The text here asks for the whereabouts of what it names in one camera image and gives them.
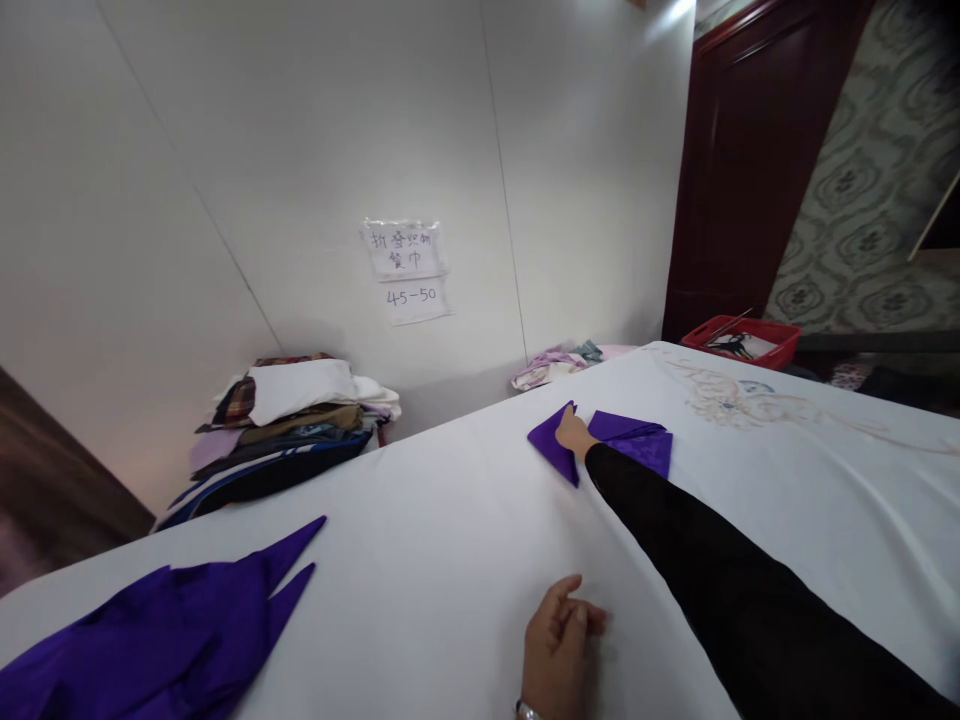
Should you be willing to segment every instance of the red plastic crate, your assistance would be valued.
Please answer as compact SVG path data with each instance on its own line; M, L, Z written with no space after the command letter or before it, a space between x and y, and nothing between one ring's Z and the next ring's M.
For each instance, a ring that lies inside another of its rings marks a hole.
M769 368L770 370L783 370L783 368L793 362L793 356L797 352L797 342L803 334L803 328L799 328L796 325L781 325L780 323L763 322L762 320L753 320L752 318L741 318L735 325L724 330L724 335L738 332L749 333L754 337L774 343L777 346L756 360L741 360L727 353L703 347L703 343L709 341L710 337L717 332L717 330L731 320L733 320L733 315L717 315L712 320L707 320L707 322L693 332L684 335L683 340L680 342L695 350L708 352L712 355L719 355L720 357L731 360L738 360L747 365Z

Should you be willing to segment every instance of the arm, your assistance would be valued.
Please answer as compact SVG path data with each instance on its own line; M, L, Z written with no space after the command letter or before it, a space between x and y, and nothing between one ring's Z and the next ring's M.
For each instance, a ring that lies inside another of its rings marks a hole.
M578 422L572 434L561 424L558 441L585 460L604 500L666 580L745 718L960 717L789 568L696 498L590 437Z

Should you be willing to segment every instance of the hand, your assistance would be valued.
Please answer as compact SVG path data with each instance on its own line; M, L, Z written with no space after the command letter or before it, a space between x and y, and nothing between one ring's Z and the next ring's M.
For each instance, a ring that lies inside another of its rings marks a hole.
M568 598L583 577L570 575L547 590L527 625L520 697L544 720L583 717L587 636L606 630L607 612Z
M567 405L563 411L563 419L554 435L558 443L567 450L573 450L573 454L581 461L587 457L587 451L600 442L590 434L583 420L573 414L572 405Z

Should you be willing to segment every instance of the purple cloth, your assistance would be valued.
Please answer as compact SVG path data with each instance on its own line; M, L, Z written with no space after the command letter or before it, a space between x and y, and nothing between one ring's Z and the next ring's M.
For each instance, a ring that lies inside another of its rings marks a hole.
M155 570L0 670L0 717L226 718L314 563L270 597L326 517L234 563Z
M547 459L547 462L553 465L571 485L580 487L580 475L577 473L576 458L574 458L570 450L560 445L556 438L557 428L560 427L560 421L563 419L563 411L566 410L569 405L573 405L573 400L531 430L530 434L527 435L527 440L540 451L540 454ZM577 411L576 405L573 405L573 411Z
M233 452L237 441L246 428L237 430L214 430L204 433L190 448L190 474L203 470L214 460L219 460Z
M544 350L542 353L537 355L533 360L530 361L530 364L527 365L523 370L518 372L513 376L514 381L518 378L526 375L531 370L536 370L538 367L546 367L551 363L563 362L568 365L574 365L578 368L588 368L590 365L576 355L571 355L570 353L560 352L560 346L552 347L549 350Z
M587 429L605 445L669 479L673 435L663 425L598 410Z

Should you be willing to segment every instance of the person's left hand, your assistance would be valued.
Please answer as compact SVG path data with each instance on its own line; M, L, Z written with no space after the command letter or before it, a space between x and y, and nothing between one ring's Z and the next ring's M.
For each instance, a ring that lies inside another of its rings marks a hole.
M582 582L570 575L554 584L527 625L520 697L544 720L583 717L584 646L588 635L603 635L607 612L567 597Z

